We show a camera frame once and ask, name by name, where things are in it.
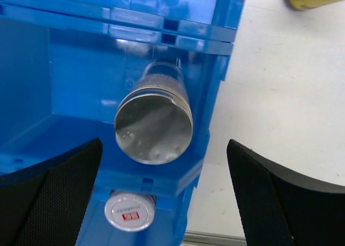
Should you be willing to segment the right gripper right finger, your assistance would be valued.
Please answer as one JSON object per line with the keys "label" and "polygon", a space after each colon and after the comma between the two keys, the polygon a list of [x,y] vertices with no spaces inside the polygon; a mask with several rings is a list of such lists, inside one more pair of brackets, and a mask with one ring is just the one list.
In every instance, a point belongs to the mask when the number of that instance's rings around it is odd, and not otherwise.
{"label": "right gripper right finger", "polygon": [[230,140],[227,162],[247,245],[344,245],[344,186]]}

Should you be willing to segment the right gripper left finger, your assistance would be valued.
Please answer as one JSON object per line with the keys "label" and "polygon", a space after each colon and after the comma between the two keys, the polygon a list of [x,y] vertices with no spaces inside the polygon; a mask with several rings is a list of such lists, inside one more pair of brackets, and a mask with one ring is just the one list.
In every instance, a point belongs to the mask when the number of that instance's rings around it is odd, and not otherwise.
{"label": "right gripper left finger", "polygon": [[1,245],[75,245],[102,152],[95,138],[1,176]]}

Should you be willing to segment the grey-lid spice jar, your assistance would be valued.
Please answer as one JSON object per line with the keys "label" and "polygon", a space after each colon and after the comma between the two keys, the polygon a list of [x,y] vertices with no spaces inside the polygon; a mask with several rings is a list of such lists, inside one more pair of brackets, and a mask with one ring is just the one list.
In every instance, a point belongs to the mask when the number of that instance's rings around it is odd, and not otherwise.
{"label": "grey-lid spice jar", "polygon": [[147,229],[153,222],[156,197],[149,194],[113,191],[104,206],[106,220],[126,232]]}

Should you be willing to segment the white blue can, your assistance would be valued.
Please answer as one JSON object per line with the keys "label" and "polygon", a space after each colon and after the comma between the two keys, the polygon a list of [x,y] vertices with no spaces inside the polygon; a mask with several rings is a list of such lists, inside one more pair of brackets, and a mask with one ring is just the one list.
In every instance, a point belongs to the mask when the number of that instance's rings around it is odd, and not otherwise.
{"label": "white blue can", "polygon": [[161,165],[180,157],[194,131],[181,69],[168,61],[151,62],[119,104],[114,131],[119,148],[139,163]]}

